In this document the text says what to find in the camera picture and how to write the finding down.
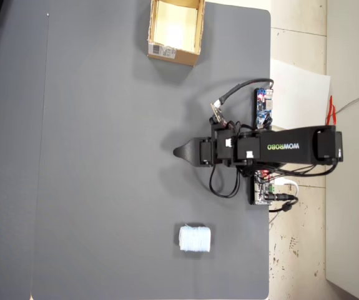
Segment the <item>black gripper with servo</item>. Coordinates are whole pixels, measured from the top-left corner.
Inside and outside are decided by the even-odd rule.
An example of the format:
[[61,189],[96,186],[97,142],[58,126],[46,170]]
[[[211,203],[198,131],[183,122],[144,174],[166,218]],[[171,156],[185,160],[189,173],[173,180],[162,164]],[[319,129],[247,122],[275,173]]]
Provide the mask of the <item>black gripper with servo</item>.
[[[194,151],[200,146],[200,160]],[[230,129],[212,128],[211,136],[199,139],[190,139],[185,144],[176,147],[174,156],[187,161],[192,166],[214,166],[231,160],[233,156],[233,131]]]

